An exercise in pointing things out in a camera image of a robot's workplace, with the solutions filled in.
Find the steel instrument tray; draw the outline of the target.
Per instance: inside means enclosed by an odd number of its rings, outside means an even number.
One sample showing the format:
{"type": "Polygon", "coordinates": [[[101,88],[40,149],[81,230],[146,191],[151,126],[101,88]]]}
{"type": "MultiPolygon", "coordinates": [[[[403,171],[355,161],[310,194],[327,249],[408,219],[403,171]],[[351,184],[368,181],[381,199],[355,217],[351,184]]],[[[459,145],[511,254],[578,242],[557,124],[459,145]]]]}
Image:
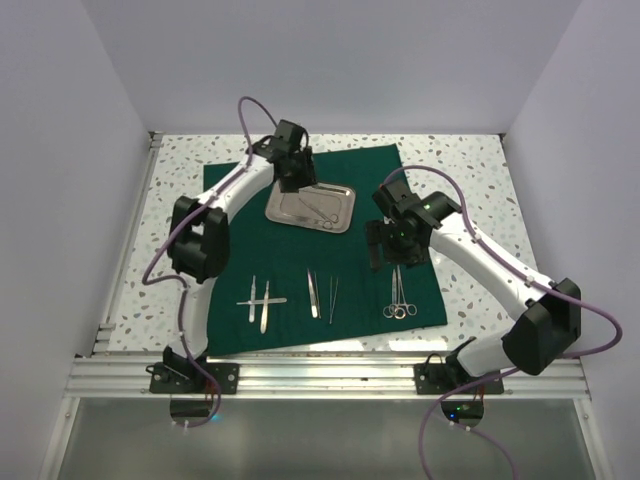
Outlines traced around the steel instrument tray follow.
{"type": "Polygon", "coordinates": [[[347,186],[318,183],[285,193],[273,186],[265,216],[268,220],[329,234],[343,234],[351,225],[356,192],[347,186]]]}

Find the steel surgical scissors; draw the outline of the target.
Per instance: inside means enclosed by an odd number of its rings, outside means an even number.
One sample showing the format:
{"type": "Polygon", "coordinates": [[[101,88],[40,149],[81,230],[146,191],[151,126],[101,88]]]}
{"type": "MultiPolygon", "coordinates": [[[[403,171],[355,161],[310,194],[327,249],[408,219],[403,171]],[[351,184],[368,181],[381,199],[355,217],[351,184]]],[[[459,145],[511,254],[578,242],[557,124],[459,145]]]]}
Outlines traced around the steel surgical scissors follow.
{"type": "Polygon", "coordinates": [[[399,303],[399,274],[398,267],[395,267],[392,273],[391,280],[391,301],[383,308],[383,315],[385,318],[393,318],[397,320],[404,319],[406,317],[406,311],[399,303]]]}

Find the steel fine-point tweezers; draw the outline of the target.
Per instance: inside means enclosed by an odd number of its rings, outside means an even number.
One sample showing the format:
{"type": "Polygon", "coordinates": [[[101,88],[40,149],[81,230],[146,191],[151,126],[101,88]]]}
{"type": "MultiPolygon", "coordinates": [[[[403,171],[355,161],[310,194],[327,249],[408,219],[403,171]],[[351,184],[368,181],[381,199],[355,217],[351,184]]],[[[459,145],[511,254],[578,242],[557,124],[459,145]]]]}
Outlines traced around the steel fine-point tweezers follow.
{"type": "Polygon", "coordinates": [[[333,323],[335,308],[337,302],[337,294],[339,288],[339,278],[337,276],[332,276],[330,278],[330,297],[329,297],[329,323],[333,323]]]}

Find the steel blunt tweezers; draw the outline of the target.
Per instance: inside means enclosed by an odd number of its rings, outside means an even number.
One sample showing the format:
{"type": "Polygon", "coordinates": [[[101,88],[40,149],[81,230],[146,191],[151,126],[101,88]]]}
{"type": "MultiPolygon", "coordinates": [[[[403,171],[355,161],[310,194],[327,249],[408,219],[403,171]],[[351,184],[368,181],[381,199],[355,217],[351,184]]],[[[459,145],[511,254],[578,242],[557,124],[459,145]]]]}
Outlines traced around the steel blunt tweezers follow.
{"type": "Polygon", "coordinates": [[[308,282],[308,290],[309,290],[311,315],[313,318],[319,319],[321,317],[321,312],[320,312],[320,302],[318,298],[316,276],[310,269],[307,270],[307,282],[308,282]]]}

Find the green surgical cloth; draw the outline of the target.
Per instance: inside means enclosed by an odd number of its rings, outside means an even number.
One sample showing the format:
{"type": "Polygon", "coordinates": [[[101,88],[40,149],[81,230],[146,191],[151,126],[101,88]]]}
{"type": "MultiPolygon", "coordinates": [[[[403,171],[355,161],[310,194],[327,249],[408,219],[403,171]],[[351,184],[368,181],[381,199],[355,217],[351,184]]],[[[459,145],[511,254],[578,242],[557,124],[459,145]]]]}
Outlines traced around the green surgical cloth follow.
{"type": "Polygon", "coordinates": [[[314,157],[319,181],[351,187],[356,192],[350,228],[343,234],[321,233],[268,220],[269,190],[258,193],[230,225],[230,260],[216,281],[208,313],[208,353],[224,356],[250,351],[323,343],[444,326],[447,316],[432,264],[404,270],[407,300],[415,316],[390,319],[383,308],[390,302],[392,268],[370,268],[365,224],[379,218],[372,195],[380,182],[400,167],[396,145],[343,150],[314,157]],[[316,276],[321,317],[311,315],[307,270],[316,276]],[[268,325],[260,333],[262,305],[255,305],[249,323],[252,276],[256,300],[263,299],[266,281],[270,298],[268,325]],[[333,323],[329,323],[330,278],[339,278],[333,323]]]}

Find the thin steel probe rod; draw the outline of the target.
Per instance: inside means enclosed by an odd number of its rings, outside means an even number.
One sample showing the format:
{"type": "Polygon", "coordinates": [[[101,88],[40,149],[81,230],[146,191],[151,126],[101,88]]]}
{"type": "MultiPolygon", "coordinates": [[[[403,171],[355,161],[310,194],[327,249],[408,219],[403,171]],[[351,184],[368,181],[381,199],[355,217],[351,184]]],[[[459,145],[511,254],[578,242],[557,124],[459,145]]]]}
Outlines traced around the thin steel probe rod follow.
{"type": "MultiPolygon", "coordinates": [[[[264,304],[282,304],[286,302],[287,302],[287,298],[269,298],[269,299],[255,300],[253,303],[254,305],[264,305],[264,304]]],[[[236,302],[236,305],[238,306],[250,305],[250,301],[248,300],[248,301],[236,302]]]]}

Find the steel scalpel handle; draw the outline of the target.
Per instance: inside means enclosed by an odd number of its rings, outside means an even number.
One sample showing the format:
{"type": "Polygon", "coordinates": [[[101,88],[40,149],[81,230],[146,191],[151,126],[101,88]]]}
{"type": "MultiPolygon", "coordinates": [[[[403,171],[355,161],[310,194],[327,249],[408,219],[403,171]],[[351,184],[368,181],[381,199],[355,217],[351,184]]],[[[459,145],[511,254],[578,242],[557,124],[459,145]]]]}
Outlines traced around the steel scalpel handle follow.
{"type": "MultiPolygon", "coordinates": [[[[265,292],[263,299],[270,298],[270,281],[267,280],[265,284],[265,292]]],[[[265,334],[268,325],[268,312],[269,312],[269,304],[262,305],[261,317],[260,317],[260,333],[265,334]]]]}
{"type": "Polygon", "coordinates": [[[254,323],[255,321],[255,305],[254,301],[256,300],[256,275],[252,276],[252,283],[250,288],[250,305],[249,305],[249,314],[248,319],[249,323],[254,323]]]}

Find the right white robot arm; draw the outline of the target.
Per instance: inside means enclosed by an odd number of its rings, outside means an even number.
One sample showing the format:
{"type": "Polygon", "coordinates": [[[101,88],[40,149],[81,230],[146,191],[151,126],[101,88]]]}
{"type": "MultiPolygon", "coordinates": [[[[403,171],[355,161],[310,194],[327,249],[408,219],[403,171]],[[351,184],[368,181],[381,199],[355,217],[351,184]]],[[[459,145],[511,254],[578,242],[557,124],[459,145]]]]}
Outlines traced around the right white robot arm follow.
{"type": "Polygon", "coordinates": [[[366,224],[373,270],[384,263],[415,267],[435,250],[479,282],[514,321],[505,332],[472,337],[445,357],[439,376],[449,388],[468,392],[482,376],[504,368],[538,375],[579,339],[579,287],[530,269],[495,242],[486,252],[481,232],[470,228],[462,207],[449,196],[436,191],[421,198],[404,181],[394,180],[372,198],[383,215],[366,224]]]}

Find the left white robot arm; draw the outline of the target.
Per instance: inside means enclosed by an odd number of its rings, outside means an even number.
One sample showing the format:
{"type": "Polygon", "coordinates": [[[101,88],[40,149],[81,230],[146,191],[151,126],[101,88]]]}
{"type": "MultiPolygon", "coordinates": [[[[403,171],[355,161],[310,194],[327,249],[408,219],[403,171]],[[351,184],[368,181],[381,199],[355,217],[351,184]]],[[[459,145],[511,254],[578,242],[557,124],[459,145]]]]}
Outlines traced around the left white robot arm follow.
{"type": "Polygon", "coordinates": [[[207,307],[231,249],[230,224],[259,192],[277,183],[283,192],[317,183],[307,130],[281,120],[275,131],[250,143],[245,156],[213,187],[174,204],[167,255],[172,269],[188,277],[178,304],[178,338],[163,352],[163,365],[185,392],[201,390],[207,367],[197,361],[208,344],[207,307]]]}

